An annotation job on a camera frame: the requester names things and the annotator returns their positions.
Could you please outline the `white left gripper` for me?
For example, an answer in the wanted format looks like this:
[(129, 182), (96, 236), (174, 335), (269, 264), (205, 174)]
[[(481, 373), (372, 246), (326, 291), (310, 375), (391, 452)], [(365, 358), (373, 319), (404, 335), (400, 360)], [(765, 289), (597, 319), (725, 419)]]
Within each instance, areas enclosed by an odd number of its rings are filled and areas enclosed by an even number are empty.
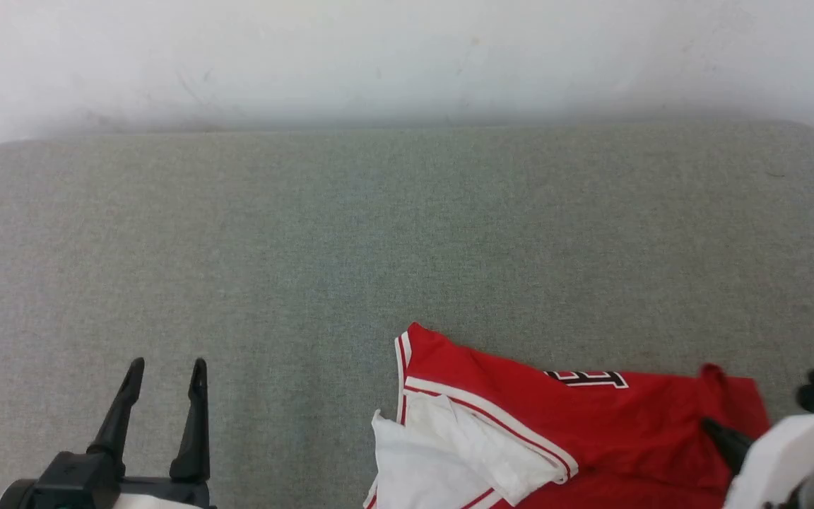
[[(145, 370), (143, 357), (127, 368), (99, 431), (86, 453), (105, 454), (116, 476), (125, 476), (123, 454), (131, 410), (138, 402)], [(129, 476), (119, 484), (114, 508), (216, 508), (207, 481), (211, 478), (209, 443), (208, 368), (206, 360), (194, 361), (187, 390), (189, 409), (177, 456), (169, 477)]]

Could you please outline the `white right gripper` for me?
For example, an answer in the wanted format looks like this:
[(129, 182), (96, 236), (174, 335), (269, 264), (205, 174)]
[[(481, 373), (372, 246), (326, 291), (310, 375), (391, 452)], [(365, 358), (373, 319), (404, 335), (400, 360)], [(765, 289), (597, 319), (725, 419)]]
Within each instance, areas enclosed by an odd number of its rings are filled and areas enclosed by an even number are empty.
[(814, 508), (814, 414), (788, 416), (755, 439), (703, 418), (734, 476), (726, 508)]

